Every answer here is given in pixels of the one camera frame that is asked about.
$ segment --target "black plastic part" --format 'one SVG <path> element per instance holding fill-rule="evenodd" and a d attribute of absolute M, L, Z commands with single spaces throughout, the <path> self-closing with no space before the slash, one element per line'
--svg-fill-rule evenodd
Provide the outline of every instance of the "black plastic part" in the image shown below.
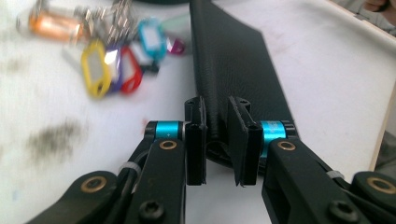
<path fill-rule="evenodd" d="M 164 142 L 172 141 L 177 145 L 163 149 Z M 145 167 L 137 185 L 131 206 L 124 223 L 178 224 L 185 219 L 185 148 L 178 139 L 159 139 L 155 141 L 148 154 Z M 148 222 L 139 214 L 142 204 L 154 201 L 163 206 L 163 215 Z"/>
<path fill-rule="evenodd" d="M 106 181 L 94 179 L 87 183 L 87 188 L 94 189 L 98 185 L 105 185 L 97 191 L 84 192 L 83 183 L 97 176 L 103 177 Z M 100 223 L 106 217 L 108 208 L 112 206 L 116 186 L 117 178 L 110 172 L 97 171 L 83 175 L 73 182 L 57 203 L 28 223 Z"/>
<path fill-rule="evenodd" d="M 235 184 L 255 185 L 259 171 L 259 159 L 262 153 L 262 126 L 248 113 L 250 102 L 229 97 L 228 103 L 228 139 Z"/>
<path fill-rule="evenodd" d="M 396 180 L 376 172 L 360 172 L 353 177 L 351 193 L 367 217 L 378 223 L 396 223 Z"/>
<path fill-rule="evenodd" d="M 185 144 L 187 184 L 202 185 L 206 183 L 206 112 L 202 97 L 192 98 L 184 103 Z"/>
<path fill-rule="evenodd" d="M 190 12 L 197 95 L 204 97 L 206 106 L 206 156 L 231 166 L 226 130 L 229 96 L 250 101 L 253 120 L 293 118 L 262 34 L 210 1 L 191 0 Z"/>
<path fill-rule="evenodd" d="M 370 223 L 307 151 L 310 149 L 299 139 L 271 142 L 262 186 L 271 221 Z"/>

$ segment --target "dirt stain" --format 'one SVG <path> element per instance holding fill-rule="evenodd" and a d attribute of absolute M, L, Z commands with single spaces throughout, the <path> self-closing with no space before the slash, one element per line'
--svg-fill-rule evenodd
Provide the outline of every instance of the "dirt stain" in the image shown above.
<path fill-rule="evenodd" d="M 0 62 L 0 72 L 10 75 L 26 70 L 27 66 L 28 62 L 25 59 L 11 58 L 5 62 Z"/>
<path fill-rule="evenodd" d="M 28 139 L 31 159 L 35 163 L 48 160 L 66 161 L 72 156 L 74 146 L 81 140 L 82 135 L 81 125 L 75 121 L 48 127 Z"/>

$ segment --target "key tag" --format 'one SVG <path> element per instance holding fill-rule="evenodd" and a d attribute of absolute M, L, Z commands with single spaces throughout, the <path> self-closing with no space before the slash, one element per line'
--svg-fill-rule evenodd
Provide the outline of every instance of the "key tag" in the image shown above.
<path fill-rule="evenodd" d="M 120 48 L 107 48 L 105 63 L 109 68 L 111 75 L 110 88 L 107 93 L 119 91 L 122 86 L 122 71 L 121 71 L 121 50 Z"/>
<path fill-rule="evenodd" d="M 93 40 L 81 55 L 81 68 L 88 93 L 102 98 L 108 92 L 111 75 L 105 62 L 105 46 L 99 40 Z"/>
<path fill-rule="evenodd" d="M 74 16 L 73 10 L 50 7 L 44 0 L 37 0 L 27 23 L 32 33 L 64 42 L 77 42 L 90 37 L 84 22 Z"/>
<path fill-rule="evenodd" d="M 166 54 L 166 39 L 157 19 L 149 18 L 139 22 L 137 26 L 143 50 L 154 61 L 162 60 Z"/>
<path fill-rule="evenodd" d="M 121 71 L 123 84 L 120 91 L 124 94 L 134 92 L 142 82 L 142 70 L 128 46 L 121 48 Z"/>
<path fill-rule="evenodd" d="M 186 45 L 184 44 L 184 41 L 180 38 L 173 37 L 172 35 L 167 35 L 166 49 L 170 54 L 181 55 L 184 53 Z"/>

